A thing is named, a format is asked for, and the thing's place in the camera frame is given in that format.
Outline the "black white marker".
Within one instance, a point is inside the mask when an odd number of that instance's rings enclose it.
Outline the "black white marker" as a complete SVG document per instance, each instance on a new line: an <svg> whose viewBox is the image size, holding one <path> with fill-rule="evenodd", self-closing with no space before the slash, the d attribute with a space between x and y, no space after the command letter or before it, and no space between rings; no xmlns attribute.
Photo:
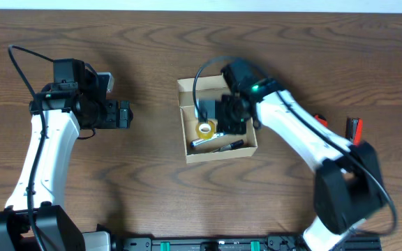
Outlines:
<svg viewBox="0 0 402 251"><path fill-rule="evenodd" d="M238 149L239 147L244 145L244 140L240 139L238 141L229 143L225 146L222 146L216 150L213 150L212 153L217 153L217 152L224 152L224 151L230 151L230 150L235 150Z"/></svg>

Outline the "yellow tape roll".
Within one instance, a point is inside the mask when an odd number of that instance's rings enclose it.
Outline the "yellow tape roll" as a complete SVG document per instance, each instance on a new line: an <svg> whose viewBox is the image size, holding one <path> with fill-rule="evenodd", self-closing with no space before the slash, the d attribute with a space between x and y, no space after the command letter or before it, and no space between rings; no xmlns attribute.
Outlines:
<svg viewBox="0 0 402 251"><path fill-rule="evenodd" d="M199 122L195 132L200 139L211 139L216 133L216 124L213 121Z"/></svg>

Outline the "blue marker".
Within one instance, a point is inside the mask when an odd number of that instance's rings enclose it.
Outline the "blue marker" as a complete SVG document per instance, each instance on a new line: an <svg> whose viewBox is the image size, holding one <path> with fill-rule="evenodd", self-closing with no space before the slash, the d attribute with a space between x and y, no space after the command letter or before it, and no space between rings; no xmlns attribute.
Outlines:
<svg viewBox="0 0 402 251"><path fill-rule="evenodd" d="M205 144L205 143L210 142L210 141L212 141L214 139L218 139L218 138L224 137L224 136L225 136L224 132L217 132L217 133L214 133L209 139L201 139L201 138L195 139L190 143L190 147L192 149L194 149L194 148L198 147L201 144Z"/></svg>

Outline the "orange utility knife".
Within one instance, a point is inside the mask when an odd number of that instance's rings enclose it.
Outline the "orange utility knife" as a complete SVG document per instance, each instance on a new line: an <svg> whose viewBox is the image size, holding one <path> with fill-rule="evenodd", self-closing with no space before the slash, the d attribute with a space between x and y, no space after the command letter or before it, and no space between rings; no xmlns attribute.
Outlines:
<svg viewBox="0 0 402 251"><path fill-rule="evenodd" d="M314 114L313 117L320 123L322 124L324 127L328 127L328 122L327 119L321 115L321 114Z"/></svg>

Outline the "red black stapler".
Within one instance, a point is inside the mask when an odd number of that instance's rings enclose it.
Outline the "red black stapler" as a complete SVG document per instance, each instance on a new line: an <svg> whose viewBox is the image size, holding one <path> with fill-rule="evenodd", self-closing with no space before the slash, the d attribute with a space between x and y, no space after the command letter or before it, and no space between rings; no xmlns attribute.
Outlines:
<svg viewBox="0 0 402 251"><path fill-rule="evenodd" d="M347 118L345 138L354 145L359 145L362 140L363 121L360 118Z"/></svg>

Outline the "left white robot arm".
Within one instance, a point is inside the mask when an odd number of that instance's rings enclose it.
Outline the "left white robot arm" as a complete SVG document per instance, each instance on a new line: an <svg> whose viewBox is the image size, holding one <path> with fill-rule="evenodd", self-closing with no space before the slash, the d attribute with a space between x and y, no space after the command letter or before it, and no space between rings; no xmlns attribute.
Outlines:
<svg viewBox="0 0 402 251"><path fill-rule="evenodd" d="M64 195L80 132L129 128L130 104L107 99L114 77L88 63L55 60L53 72L53 82L29 104L31 139L17 185L0 211L0 250L120 250L102 227L80 231L64 210Z"/></svg>

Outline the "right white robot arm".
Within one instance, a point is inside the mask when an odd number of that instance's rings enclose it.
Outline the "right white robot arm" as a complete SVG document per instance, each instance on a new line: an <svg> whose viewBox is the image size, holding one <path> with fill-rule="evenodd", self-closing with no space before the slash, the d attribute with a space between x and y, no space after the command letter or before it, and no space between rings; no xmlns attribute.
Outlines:
<svg viewBox="0 0 402 251"><path fill-rule="evenodd" d="M315 174L313 223L301 235L308 250L332 250L359 233L359 226L392 200L385 190L375 149L355 144L306 112L291 93L254 63L239 57L221 75L230 92L220 100L193 97L200 123L216 122L214 132L244 134L273 130Z"/></svg>

